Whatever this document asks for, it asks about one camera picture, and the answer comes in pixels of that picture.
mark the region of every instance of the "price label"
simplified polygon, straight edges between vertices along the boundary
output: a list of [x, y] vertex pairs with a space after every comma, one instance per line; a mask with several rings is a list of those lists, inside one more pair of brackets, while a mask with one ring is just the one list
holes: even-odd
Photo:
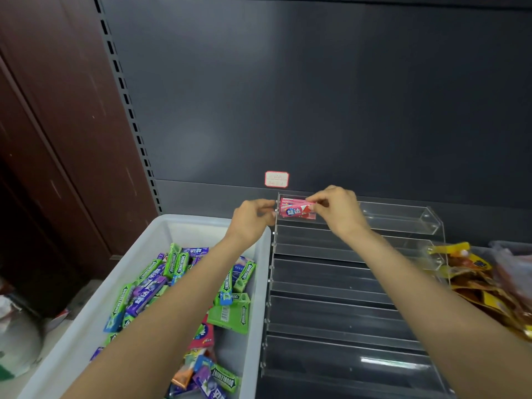
[[287, 188], [288, 172], [268, 171], [264, 176], [264, 184], [270, 188]]

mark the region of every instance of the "plastic storage box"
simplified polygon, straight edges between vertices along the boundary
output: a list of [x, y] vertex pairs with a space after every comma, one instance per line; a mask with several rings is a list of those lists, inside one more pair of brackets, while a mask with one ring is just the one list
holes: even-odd
[[[153, 220], [72, 322], [19, 398], [59, 398], [104, 341], [106, 334], [102, 330], [119, 289], [135, 280], [160, 252], [167, 252], [171, 242], [184, 247], [213, 246], [225, 235], [229, 223], [228, 219], [175, 214], [161, 215]], [[248, 335], [224, 330], [216, 336], [219, 362], [243, 377], [240, 390], [231, 396], [233, 398], [255, 397], [270, 245], [271, 231], [266, 228], [261, 239], [244, 253], [257, 263], [255, 275], [246, 288], [252, 300]]]

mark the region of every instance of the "red gum pack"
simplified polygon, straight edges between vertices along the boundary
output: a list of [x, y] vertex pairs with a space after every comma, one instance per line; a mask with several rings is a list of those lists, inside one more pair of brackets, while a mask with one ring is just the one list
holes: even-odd
[[301, 200], [301, 199], [292, 199], [288, 197], [281, 198], [281, 208], [279, 210], [281, 217], [301, 217], [308, 220], [315, 220], [316, 213], [314, 213], [310, 206], [312, 203]]

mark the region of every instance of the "barcode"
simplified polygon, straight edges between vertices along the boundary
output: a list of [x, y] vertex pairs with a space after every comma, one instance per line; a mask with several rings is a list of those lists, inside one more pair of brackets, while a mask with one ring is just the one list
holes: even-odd
[[222, 307], [221, 319], [222, 319], [222, 322], [229, 322], [229, 307], [228, 306]]

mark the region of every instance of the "right hand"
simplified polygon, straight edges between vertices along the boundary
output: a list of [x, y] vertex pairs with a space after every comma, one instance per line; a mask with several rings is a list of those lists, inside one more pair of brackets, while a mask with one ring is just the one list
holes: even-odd
[[331, 185], [306, 200], [314, 203], [312, 210], [321, 215], [331, 231], [344, 241], [349, 236], [371, 232], [352, 190]]

